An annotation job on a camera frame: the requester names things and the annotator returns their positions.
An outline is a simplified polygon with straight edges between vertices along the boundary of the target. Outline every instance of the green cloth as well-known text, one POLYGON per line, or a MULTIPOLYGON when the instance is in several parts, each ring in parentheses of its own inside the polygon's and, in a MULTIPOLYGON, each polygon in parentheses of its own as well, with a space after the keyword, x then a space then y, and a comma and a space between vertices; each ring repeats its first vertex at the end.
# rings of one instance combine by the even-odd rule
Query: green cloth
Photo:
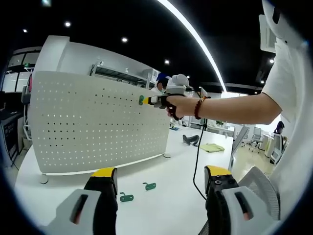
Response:
POLYGON ((222 146, 219 146, 214 143, 207 143, 207 144, 200 145, 200 148, 205 150, 208 153, 220 152, 220 151, 225 150, 222 146))

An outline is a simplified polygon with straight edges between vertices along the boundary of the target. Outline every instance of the pegboard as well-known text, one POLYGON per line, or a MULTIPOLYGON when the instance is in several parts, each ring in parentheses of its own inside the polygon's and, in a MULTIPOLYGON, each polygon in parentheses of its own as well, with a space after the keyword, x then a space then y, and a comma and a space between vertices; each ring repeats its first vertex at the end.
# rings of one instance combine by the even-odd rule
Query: pegboard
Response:
POLYGON ((39 71, 30 125, 43 173, 94 170, 165 152, 166 111, 138 104, 152 91, 104 78, 39 71))

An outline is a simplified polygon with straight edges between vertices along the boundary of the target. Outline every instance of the ceiling light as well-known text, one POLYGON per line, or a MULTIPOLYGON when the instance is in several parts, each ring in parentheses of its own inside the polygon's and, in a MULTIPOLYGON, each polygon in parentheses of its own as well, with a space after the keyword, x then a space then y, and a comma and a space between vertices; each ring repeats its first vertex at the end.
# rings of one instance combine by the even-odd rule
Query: ceiling light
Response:
POLYGON ((206 57, 209 59, 220 83, 221 86, 224 90, 224 92, 227 92, 224 81, 222 79, 221 73, 219 71, 219 69, 217 68, 217 65, 215 64, 215 61, 212 57, 212 55, 210 54, 209 50, 207 49, 207 47, 205 46, 203 40, 201 39, 201 37, 199 36, 199 34, 196 32, 196 30, 192 27, 192 25, 188 22, 188 20, 168 1, 168 0, 157 0, 158 2, 160 2, 163 6, 165 6, 170 12, 172 12, 177 19, 179 19, 179 21, 186 27, 186 29, 188 29, 188 31, 191 33, 191 35, 196 39, 196 41, 198 42, 199 46, 202 48, 202 50, 204 51, 206 57))
POLYGON ((69 28, 70 25, 71 25, 71 23, 70 23, 69 21, 66 21, 66 22, 64 23, 64 25, 65 25, 66 28, 69 28))

